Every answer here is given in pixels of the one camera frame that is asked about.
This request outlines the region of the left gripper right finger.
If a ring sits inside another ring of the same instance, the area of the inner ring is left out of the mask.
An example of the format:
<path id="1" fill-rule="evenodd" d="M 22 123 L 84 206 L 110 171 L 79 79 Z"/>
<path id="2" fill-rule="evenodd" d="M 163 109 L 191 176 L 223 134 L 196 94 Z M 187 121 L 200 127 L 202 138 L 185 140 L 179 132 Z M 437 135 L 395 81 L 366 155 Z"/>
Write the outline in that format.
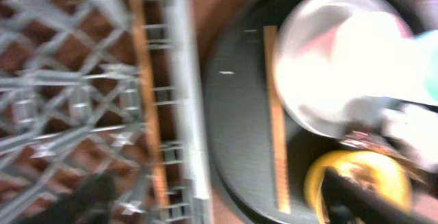
<path id="1" fill-rule="evenodd" d="M 428 224 L 431 219 L 407 214 L 380 197 L 364 191 L 340 176 L 333 167 L 325 169 L 322 198 L 331 224 L 347 224 L 361 219 L 370 224 Z"/>

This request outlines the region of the wooden chopstick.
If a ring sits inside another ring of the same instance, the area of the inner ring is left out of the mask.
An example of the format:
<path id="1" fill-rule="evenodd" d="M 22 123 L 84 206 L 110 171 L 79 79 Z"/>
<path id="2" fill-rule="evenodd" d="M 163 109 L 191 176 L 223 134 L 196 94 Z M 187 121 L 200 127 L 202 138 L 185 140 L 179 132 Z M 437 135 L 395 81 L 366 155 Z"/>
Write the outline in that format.
<path id="1" fill-rule="evenodd" d="M 287 144 L 285 137 L 284 110 L 276 92 L 274 83 L 274 46 L 277 36 L 277 26 L 263 27 L 264 58 L 266 66 L 266 84 L 270 109 L 272 150 L 274 160 L 274 178 L 277 209 L 285 214 L 291 212 L 289 180 L 287 172 Z"/>
<path id="2" fill-rule="evenodd" d="M 160 151 L 161 137 L 159 133 L 157 107 L 155 105 L 155 94 L 153 91 L 153 67 L 147 45 L 146 31 L 144 29 L 146 19 L 142 0 L 129 0 L 129 4 L 133 13 L 133 45 L 136 50 L 136 58 L 140 72 L 144 117 L 146 121 L 146 143 L 153 159 L 153 189 L 159 207 L 165 208 L 169 205 L 167 195 L 168 185 Z"/>

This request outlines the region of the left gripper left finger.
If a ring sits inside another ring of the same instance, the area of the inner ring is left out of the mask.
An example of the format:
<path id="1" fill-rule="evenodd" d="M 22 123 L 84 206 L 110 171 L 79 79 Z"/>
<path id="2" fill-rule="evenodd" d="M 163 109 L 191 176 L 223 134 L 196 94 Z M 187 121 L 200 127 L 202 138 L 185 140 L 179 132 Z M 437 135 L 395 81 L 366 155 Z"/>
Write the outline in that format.
<path id="1" fill-rule="evenodd" d="M 62 197 L 43 212 L 23 219 L 20 224 L 108 224 L 116 197 L 111 174 L 93 175 L 75 192 Z"/>

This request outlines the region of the pink cup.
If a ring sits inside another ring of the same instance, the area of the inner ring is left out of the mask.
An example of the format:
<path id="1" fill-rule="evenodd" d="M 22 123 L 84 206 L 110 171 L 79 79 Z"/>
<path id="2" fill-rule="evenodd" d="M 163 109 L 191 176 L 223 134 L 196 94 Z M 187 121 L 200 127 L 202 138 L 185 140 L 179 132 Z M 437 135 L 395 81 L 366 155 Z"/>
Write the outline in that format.
<path id="1" fill-rule="evenodd" d="M 401 18 L 386 12 L 358 13 L 323 32 L 300 50 L 298 58 L 302 71 L 310 73 L 308 102 L 326 99 L 340 105 L 379 96 L 377 81 L 410 35 Z"/>

